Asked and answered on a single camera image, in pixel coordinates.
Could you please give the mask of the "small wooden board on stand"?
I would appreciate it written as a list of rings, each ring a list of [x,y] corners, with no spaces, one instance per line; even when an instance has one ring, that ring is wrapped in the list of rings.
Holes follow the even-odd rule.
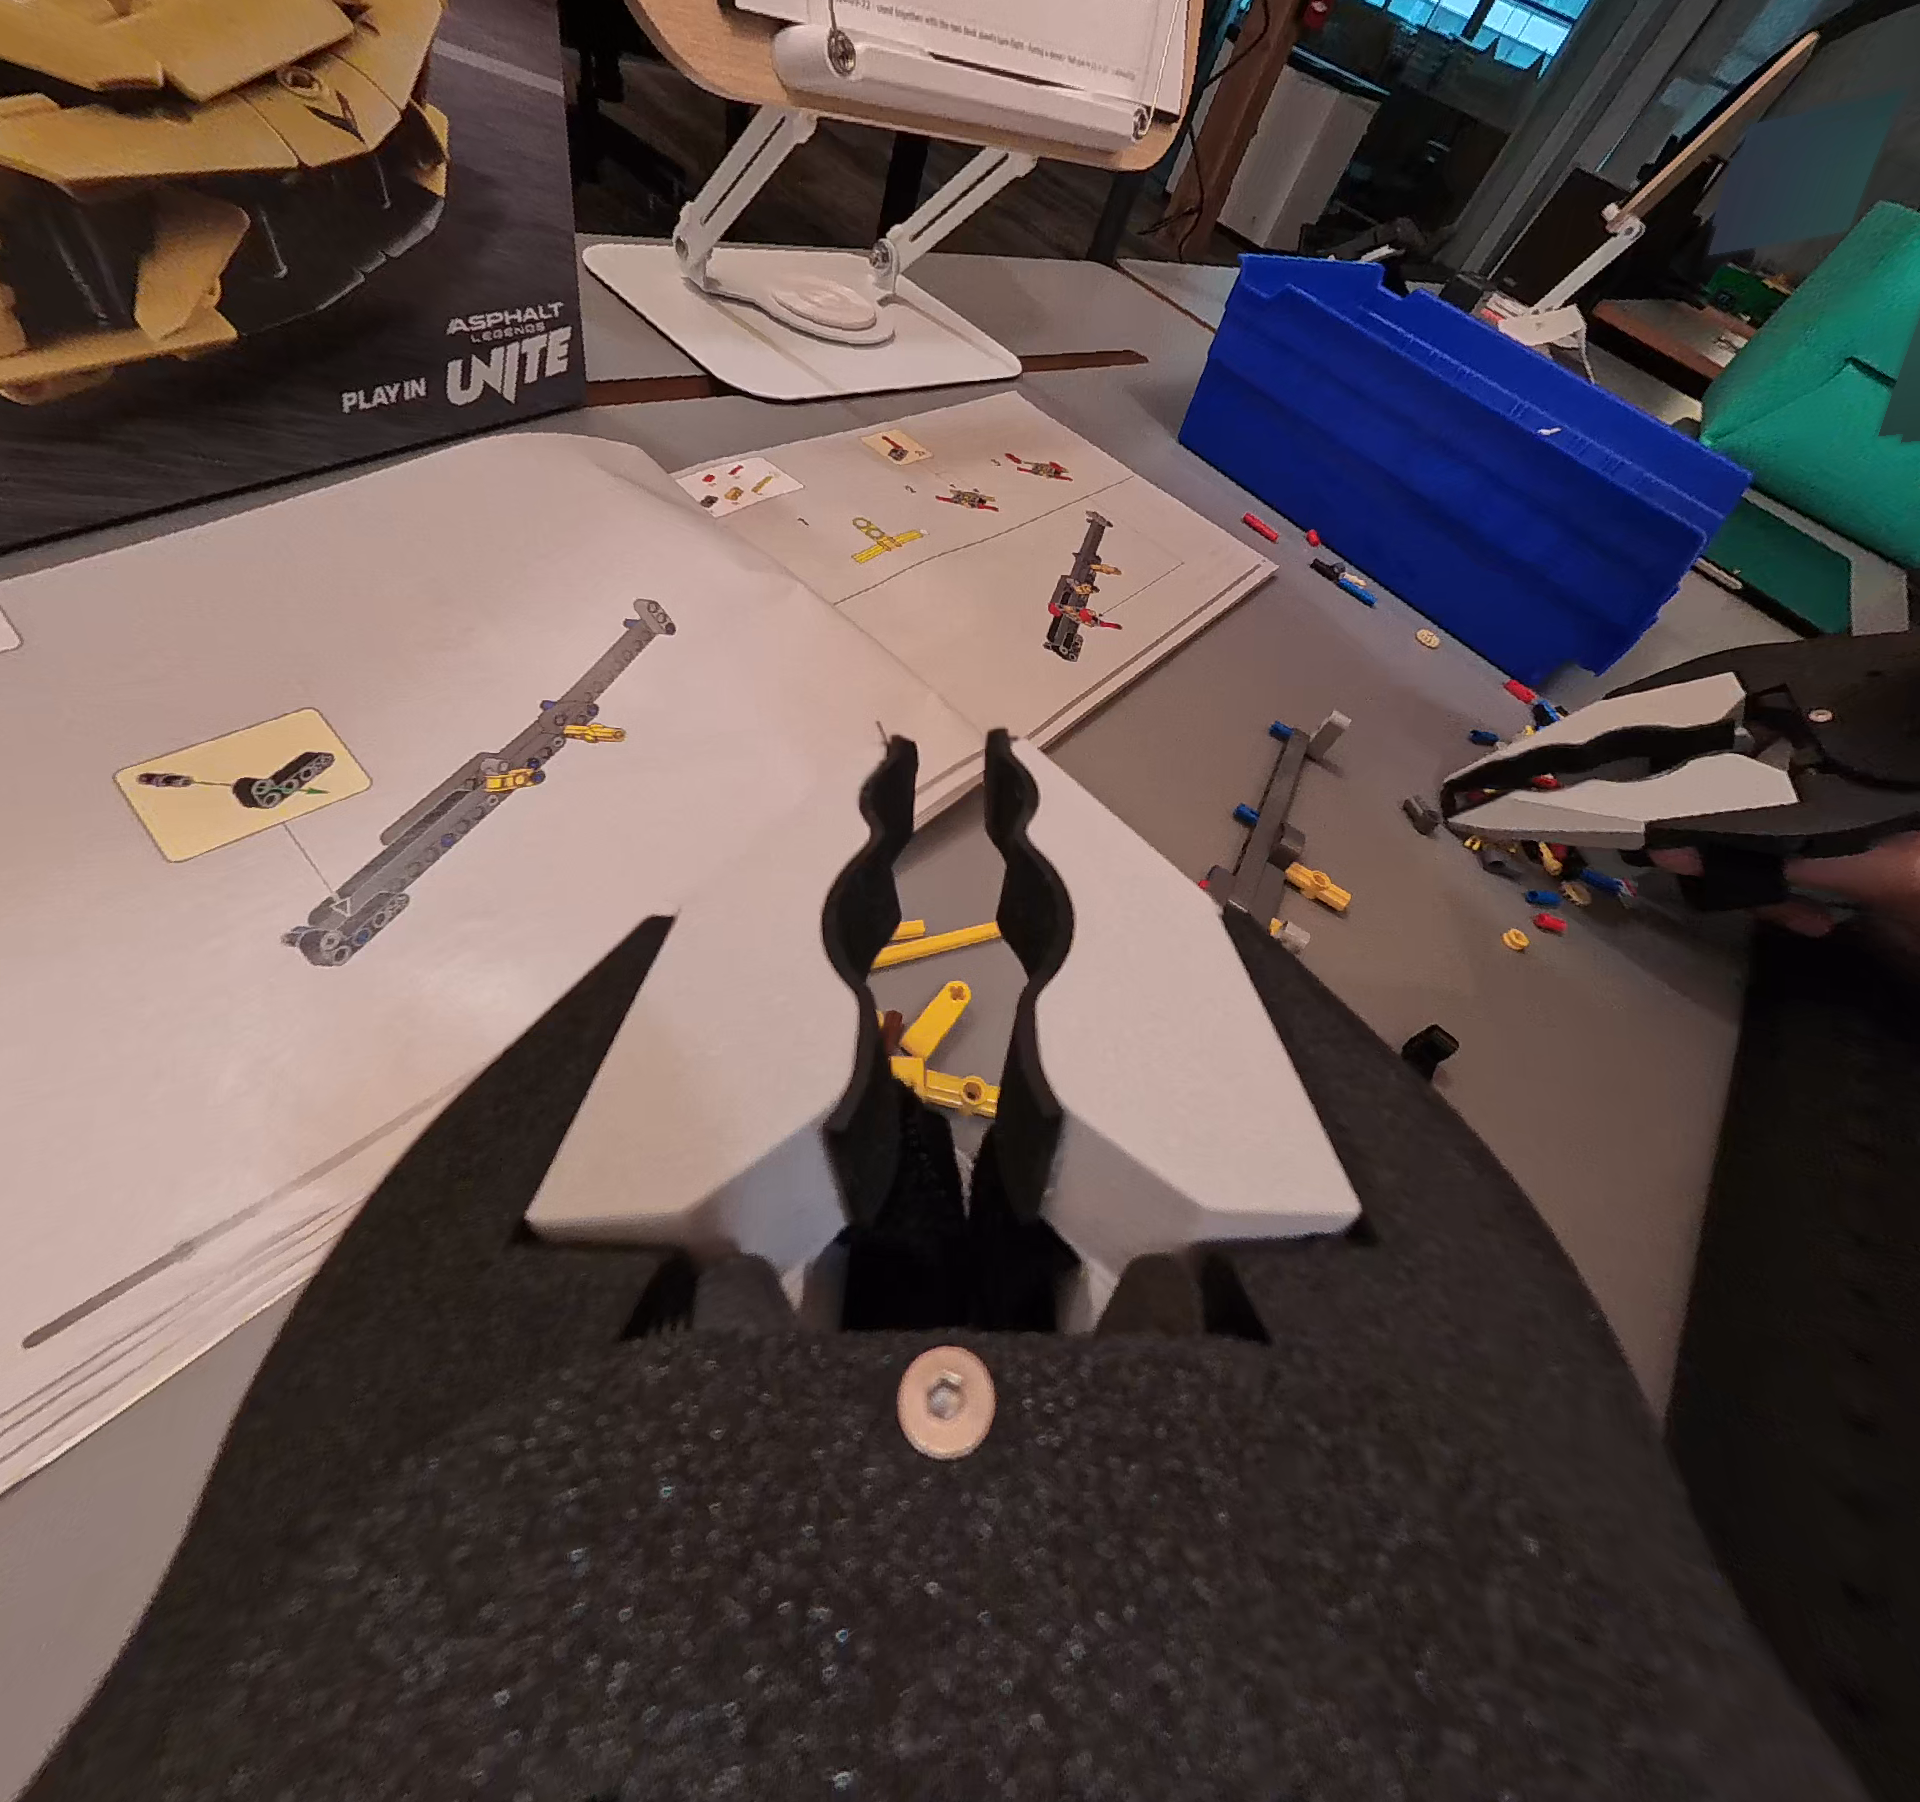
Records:
[[[1789,85],[1805,63],[1812,61],[1819,43],[1822,33],[1812,27],[1789,49],[1781,50],[1750,78],[1742,89],[1720,104],[1680,147],[1673,151],[1654,174],[1640,184],[1625,203],[1605,207],[1599,213],[1603,225],[1602,241],[1541,298],[1520,303],[1508,296],[1492,294],[1476,310],[1476,316],[1499,329],[1527,349],[1567,348],[1583,352],[1585,320],[1574,298],[1641,239],[1656,207],[1701,167],[1705,159],[1711,159],[1722,141],[1738,135],[1742,129]]]

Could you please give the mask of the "lego set box with yellow car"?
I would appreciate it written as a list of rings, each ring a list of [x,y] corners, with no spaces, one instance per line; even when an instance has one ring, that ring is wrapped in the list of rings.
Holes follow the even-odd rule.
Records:
[[[554,0],[1,0],[1,543],[583,401]]]

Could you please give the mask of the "blue plastic bin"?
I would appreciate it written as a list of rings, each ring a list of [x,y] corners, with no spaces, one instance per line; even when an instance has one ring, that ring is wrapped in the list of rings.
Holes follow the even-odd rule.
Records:
[[[1250,253],[1180,444],[1508,677],[1654,627],[1752,476],[1380,266]]]

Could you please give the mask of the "white document stand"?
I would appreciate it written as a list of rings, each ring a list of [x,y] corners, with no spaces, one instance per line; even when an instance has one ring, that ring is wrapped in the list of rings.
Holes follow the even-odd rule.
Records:
[[[592,279],[745,398],[858,398],[1018,376],[1015,356],[906,275],[1042,152],[1131,152],[1153,118],[1146,83],[1097,93],[821,23],[782,27],[773,70],[800,103],[756,110],[684,207],[669,244],[589,244],[582,258]],[[853,107],[930,123],[973,143],[973,159],[868,253],[725,247],[725,232],[821,118]]]

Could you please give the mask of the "cluster of yellow lego pieces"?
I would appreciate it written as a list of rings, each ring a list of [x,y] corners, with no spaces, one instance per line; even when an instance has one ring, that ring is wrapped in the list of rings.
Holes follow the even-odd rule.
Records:
[[[939,954],[958,954],[998,939],[999,927],[996,921],[928,931],[924,921],[907,919],[896,925],[886,947],[877,954],[874,974]],[[947,980],[909,1022],[899,1019],[896,1011],[880,1012],[880,1040],[896,1081],[907,1088],[924,1108],[996,1120],[998,1085],[978,1074],[947,1072],[935,1062],[940,1044],[958,1027],[971,1003],[971,986]]]

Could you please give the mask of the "long grey lego beam assembly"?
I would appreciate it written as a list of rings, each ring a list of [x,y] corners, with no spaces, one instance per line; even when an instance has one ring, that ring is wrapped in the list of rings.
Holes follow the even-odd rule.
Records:
[[[1310,733],[1281,722],[1270,726],[1278,752],[1266,789],[1257,805],[1233,806],[1233,822],[1243,828],[1241,853],[1233,865],[1215,865],[1200,882],[1215,909],[1237,907],[1254,916],[1271,912],[1262,907],[1267,884],[1278,882],[1305,853],[1305,839],[1290,822],[1303,773],[1309,761],[1328,761],[1351,727],[1342,712],[1332,712]]]

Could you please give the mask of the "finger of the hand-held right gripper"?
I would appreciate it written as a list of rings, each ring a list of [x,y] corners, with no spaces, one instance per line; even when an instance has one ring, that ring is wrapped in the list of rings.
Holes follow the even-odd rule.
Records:
[[[1623,761],[1662,773],[1720,754],[1734,747],[1746,706],[1733,672],[1609,696],[1455,772],[1438,789],[1438,806],[1478,806],[1540,778],[1568,781]]]
[[[1644,846],[1659,825],[1701,825],[1707,819],[1785,806],[1798,806],[1786,770],[1738,752],[1718,752],[1633,781],[1583,779],[1552,790],[1505,790],[1446,814],[1443,822],[1481,841]]]

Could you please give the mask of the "wooden post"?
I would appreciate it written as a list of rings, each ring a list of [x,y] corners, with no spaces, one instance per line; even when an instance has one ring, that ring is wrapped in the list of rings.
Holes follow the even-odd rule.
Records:
[[[1237,50],[1219,78],[1176,185],[1158,241],[1173,261],[1204,249],[1257,133],[1286,58],[1300,38],[1307,0],[1252,0]]]

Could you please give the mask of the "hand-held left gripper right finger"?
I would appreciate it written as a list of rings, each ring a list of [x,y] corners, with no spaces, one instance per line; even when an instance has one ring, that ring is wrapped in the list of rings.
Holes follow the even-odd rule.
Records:
[[[1024,974],[996,1164],[1015,1221],[1072,1254],[1061,1327],[1090,1332],[1144,1256],[1349,1233],[1356,1192],[1252,982],[1283,951],[1030,742],[996,730],[982,761]]]

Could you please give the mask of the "pile of small colourful lego pieces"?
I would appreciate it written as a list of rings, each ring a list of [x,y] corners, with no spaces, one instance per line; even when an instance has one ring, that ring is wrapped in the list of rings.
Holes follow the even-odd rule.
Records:
[[[1452,663],[1458,675],[1433,686],[1401,694],[1388,710],[1382,787],[1366,790],[1377,808],[1401,806],[1414,801],[1436,814],[1442,805],[1438,781],[1452,770],[1484,764],[1494,751],[1516,745],[1523,751],[1546,747],[1558,756],[1563,742],[1592,741],[1592,735],[1565,733],[1567,722],[1578,720],[1585,710],[1567,691],[1549,684],[1524,684],[1506,674],[1502,665]],[[1597,914],[1603,909],[1646,916],[1650,907],[1640,882],[1644,870],[1625,868],[1611,844],[1574,844],[1563,829],[1548,828],[1541,836],[1497,836],[1488,846],[1513,863],[1523,880],[1548,886],[1560,896],[1573,889],[1571,907],[1590,904]]]

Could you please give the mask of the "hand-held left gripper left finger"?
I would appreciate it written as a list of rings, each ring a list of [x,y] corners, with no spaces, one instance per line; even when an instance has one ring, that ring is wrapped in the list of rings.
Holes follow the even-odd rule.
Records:
[[[947,1270],[947,1125],[897,1081],[870,976],[902,919],[919,747],[836,761],[688,896],[528,1213],[551,1243],[756,1257],[815,1286],[836,1246]]]

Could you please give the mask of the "instruction booklet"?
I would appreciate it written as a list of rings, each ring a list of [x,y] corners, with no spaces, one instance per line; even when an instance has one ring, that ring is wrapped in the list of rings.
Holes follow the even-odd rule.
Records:
[[[1003,394],[680,473],[503,432],[4,581],[4,1486],[827,768],[902,735],[950,806],[1267,578]]]

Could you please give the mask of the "black perforated board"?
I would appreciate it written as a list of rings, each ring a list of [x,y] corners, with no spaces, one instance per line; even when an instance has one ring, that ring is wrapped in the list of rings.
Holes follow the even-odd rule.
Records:
[[[1873,1799],[1918,1797],[1918,986],[1755,935],[1667,1438],[1722,1573]]]

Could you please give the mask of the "teal felt bag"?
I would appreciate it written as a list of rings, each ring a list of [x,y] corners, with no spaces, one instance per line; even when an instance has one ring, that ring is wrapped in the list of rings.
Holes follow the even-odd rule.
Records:
[[[1858,565],[1831,538],[1916,581],[1916,415],[1886,415],[1916,315],[1918,216],[1880,203],[1704,400],[1701,444],[1750,475],[1704,562],[1816,635],[1855,616]]]

